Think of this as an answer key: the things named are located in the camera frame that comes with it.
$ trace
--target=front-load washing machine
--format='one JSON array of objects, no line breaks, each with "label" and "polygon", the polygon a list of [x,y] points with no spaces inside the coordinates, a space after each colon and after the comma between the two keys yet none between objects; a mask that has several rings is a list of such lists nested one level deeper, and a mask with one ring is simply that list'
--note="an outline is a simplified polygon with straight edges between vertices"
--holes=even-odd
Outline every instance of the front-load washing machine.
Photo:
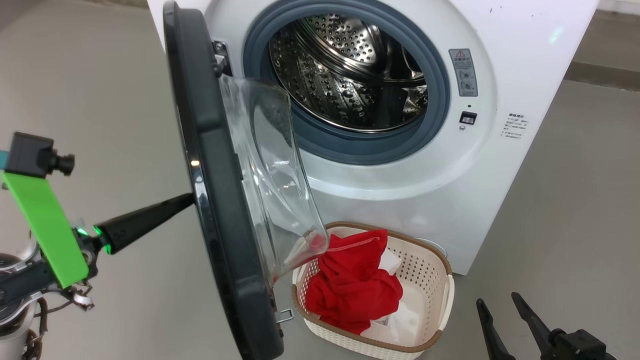
[{"label": "front-load washing machine", "polygon": [[177,2],[225,71],[290,93],[325,222],[431,241],[466,274],[598,1]]},{"label": "front-load washing machine", "polygon": [[149,0],[243,358],[284,351],[273,283],[326,250],[323,222],[431,242],[466,274],[596,5]]}]

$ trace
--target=sticker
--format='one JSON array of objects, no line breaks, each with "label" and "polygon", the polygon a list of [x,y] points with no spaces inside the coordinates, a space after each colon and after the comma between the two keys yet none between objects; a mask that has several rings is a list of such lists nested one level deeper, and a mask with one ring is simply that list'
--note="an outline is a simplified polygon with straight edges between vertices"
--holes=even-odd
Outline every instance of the sticker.
[{"label": "sticker", "polygon": [[450,49],[449,56],[456,71],[458,92],[460,96],[478,96],[476,69],[469,49]]},{"label": "sticker", "polygon": [[529,121],[524,115],[510,113],[507,121],[502,125],[501,138],[520,140],[529,127]]}]

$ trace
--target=door glass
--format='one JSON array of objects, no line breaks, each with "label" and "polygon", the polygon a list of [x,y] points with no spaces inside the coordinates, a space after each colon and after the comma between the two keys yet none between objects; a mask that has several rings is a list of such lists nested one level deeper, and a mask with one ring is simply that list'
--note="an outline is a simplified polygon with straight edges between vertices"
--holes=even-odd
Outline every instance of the door glass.
[{"label": "door glass", "polygon": [[287,92],[224,75],[220,87],[253,230],[273,285],[322,254],[328,236],[295,143]]}]

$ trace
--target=gray floor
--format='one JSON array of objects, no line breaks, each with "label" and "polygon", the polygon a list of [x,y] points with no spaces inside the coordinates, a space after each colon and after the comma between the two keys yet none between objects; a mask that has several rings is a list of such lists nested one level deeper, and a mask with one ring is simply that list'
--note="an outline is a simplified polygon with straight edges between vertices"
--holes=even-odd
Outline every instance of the gray floor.
[{"label": "gray floor", "polygon": [[640,17],[597,11],[574,60],[640,71]]},{"label": "gray floor", "polygon": [[[77,154],[74,175],[51,183],[70,217],[88,224],[189,191],[150,15],[33,4],[0,24],[0,149],[21,130]],[[475,310],[482,297],[511,353],[537,359],[512,291],[549,327],[587,329],[619,359],[636,358],[639,113],[639,93],[562,84],[474,266],[456,278],[444,336],[424,358],[486,359]],[[16,252],[28,229],[8,192],[0,192],[0,227],[0,249]],[[145,242],[100,259],[94,310],[51,316],[44,360],[239,359],[195,212]],[[291,303],[288,284],[276,292],[280,307]],[[282,359],[364,358],[315,337],[299,318],[284,331]]]}]

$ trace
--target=white plastic basket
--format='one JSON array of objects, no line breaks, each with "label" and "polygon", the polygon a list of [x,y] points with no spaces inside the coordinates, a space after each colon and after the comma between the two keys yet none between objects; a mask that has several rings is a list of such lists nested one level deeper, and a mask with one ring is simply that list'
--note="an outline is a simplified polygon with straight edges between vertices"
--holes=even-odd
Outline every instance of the white plastic basket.
[{"label": "white plastic basket", "polygon": [[[378,229],[349,222],[334,222],[326,228],[330,234],[336,234],[341,238]],[[451,266],[447,258],[430,244],[393,231],[388,232],[387,247],[403,261],[396,276],[403,285],[405,294],[411,293],[412,296],[420,297],[414,299],[416,301],[410,301],[421,305],[419,309],[412,309],[420,316],[418,321],[421,329],[413,346],[402,346],[352,334],[320,321],[319,316],[309,312],[305,307],[305,296],[309,279],[319,271],[317,260],[294,270],[291,295],[307,327],[321,338],[378,359],[411,360],[433,346],[447,325],[454,295]]]}]

